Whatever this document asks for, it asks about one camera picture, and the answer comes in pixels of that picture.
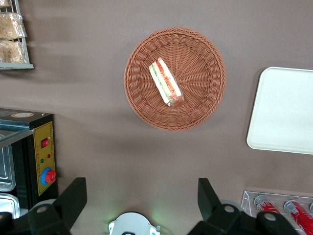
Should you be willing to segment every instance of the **white plastic tray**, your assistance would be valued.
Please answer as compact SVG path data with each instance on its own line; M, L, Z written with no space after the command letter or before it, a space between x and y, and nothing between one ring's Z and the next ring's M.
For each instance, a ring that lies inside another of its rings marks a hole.
M313 70L270 67L262 72L247 144L313 154Z

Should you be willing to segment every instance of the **yellow control panel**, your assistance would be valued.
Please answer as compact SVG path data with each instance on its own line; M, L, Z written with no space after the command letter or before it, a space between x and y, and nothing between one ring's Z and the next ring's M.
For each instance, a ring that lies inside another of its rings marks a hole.
M40 196L56 177L52 121L34 131L38 195Z

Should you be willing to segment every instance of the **red button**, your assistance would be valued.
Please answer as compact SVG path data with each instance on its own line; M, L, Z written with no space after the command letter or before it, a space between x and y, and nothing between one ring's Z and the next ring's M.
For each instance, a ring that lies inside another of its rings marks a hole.
M46 146L48 146L48 145L49 145L49 140L48 140L48 138L46 138L46 139L44 139L44 140L41 141L41 148L44 148L44 147L46 147Z
M56 175L57 175L57 173L55 172L55 170L48 171L47 175L45 176L45 181L47 183L53 183L55 181Z

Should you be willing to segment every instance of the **toaster oven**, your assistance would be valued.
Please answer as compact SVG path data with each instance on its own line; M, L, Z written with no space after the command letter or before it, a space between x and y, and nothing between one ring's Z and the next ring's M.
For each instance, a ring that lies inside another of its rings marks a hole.
M0 109L0 212L58 197L53 114Z

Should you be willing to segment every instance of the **round woven basket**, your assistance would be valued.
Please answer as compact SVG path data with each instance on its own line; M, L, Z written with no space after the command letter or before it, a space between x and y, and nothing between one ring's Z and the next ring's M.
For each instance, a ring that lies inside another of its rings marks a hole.
M174 74L185 102L167 106L150 75L149 65L161 57ZM148 124L178 131L208 119L224 95L226 72L221 54L202 34L174 27L156 31L132 52L124 86L129 104Z

